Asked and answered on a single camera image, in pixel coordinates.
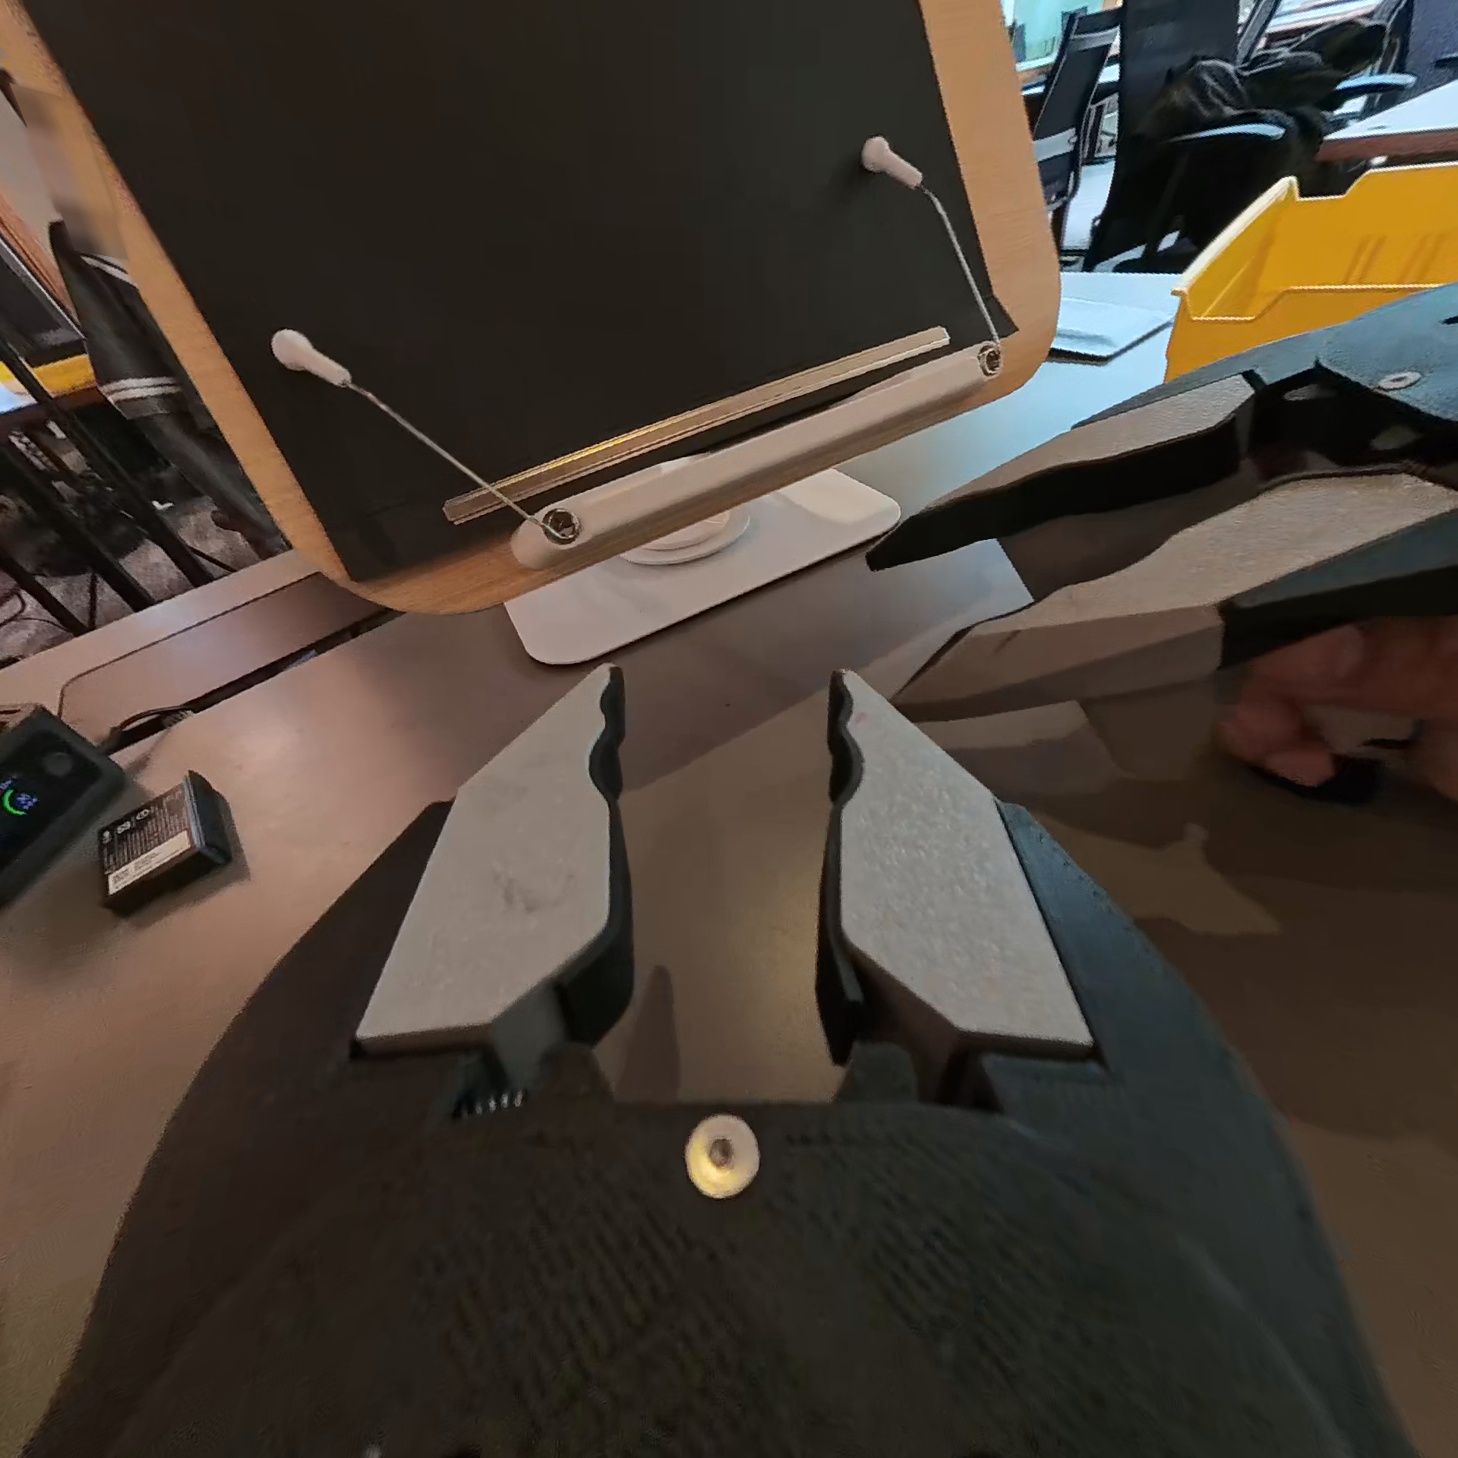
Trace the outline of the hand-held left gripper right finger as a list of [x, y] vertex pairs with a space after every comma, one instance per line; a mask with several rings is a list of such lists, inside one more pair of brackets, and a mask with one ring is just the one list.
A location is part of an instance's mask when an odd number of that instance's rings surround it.
[[826, 696], [814, 1003], [831, 1062], [985, 1052], [1084, 1062], [1096, 1043], [999, 800], [860, 675]]

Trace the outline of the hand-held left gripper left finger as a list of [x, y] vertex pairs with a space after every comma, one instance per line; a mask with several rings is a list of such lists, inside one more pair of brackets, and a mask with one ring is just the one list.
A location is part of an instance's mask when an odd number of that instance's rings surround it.
[[355, 1028], [366, 1054], [593, 1047], [631, 1002], [626, 686], [591, 670], [449, 804]]

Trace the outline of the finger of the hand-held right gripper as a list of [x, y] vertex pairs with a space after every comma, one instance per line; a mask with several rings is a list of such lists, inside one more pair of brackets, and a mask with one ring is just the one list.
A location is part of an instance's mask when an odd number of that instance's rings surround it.
[[1088, 707], [1211, 682], [1336, 628], [1452, 615], [1454, 521], [1454, 490], [1428, 479], [1294, 479], [966, 628], [892, 703], [919, 724]]
[[1239, 472], [1253, 415], [1254, 387], [1234, 375], [1084, 422], [928, 503], [866, 562], [890, 571], [1218, 484]]

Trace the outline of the yellow plastic bin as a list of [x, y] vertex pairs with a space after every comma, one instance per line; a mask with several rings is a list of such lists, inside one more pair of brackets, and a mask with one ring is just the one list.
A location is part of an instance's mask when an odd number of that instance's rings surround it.
[[1343, 194], [1270, 186], [1173, 286], [1164, 377], [1456, 281], [1456, 165], [1364, 172]]

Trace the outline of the person's right hand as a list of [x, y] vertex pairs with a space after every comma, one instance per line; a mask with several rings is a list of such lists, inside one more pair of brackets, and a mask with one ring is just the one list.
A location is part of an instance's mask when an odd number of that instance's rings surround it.
[[1456, 799], [1456, 621], [1379, 618], [1346, 625], [1253, 661], [1214, 740], [1237, 760], [1317, 790], [1336, 774], [1336, 750], [1312, 713], [1341, 708], [1416, 724], [1411, 772]]

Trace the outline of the grey office desk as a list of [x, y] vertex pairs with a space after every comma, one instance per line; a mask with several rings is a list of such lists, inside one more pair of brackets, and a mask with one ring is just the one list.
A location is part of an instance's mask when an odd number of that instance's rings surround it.
[[1322, 163], [1418, 163], [1456, 158], [1456, 78], [1419, 97], [1395, 104], [1372, 118], [1329, 134], [1319, 151]]

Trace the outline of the group of black office chairs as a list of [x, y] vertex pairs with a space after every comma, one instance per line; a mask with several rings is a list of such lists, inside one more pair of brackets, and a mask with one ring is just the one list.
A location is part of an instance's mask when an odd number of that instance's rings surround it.
[[1320, 160], [1350, 101], [1393, 102], [1414, 78], [1411, 4], [1306, 30], [1241, 52], [1237, 4], [1122, 4], [1117, 148], [1083, 247], [1083, 271], [1180, 273], [1268, 188], [1339, 196], [1367, 158]]

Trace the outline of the black battery charger case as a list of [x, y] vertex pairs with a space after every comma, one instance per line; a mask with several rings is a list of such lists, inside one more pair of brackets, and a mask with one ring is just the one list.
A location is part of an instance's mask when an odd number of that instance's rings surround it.
[[121, 793], [126, 771], [39, 705], [1, 707], [1, 908]]

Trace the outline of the wooden book stand white base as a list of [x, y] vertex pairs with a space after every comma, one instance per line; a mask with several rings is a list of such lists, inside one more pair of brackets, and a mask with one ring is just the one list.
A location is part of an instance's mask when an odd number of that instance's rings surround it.
[[494, 608], [1020, 389], [996, 4], [3, 4], [17, 92], [310, 569]]

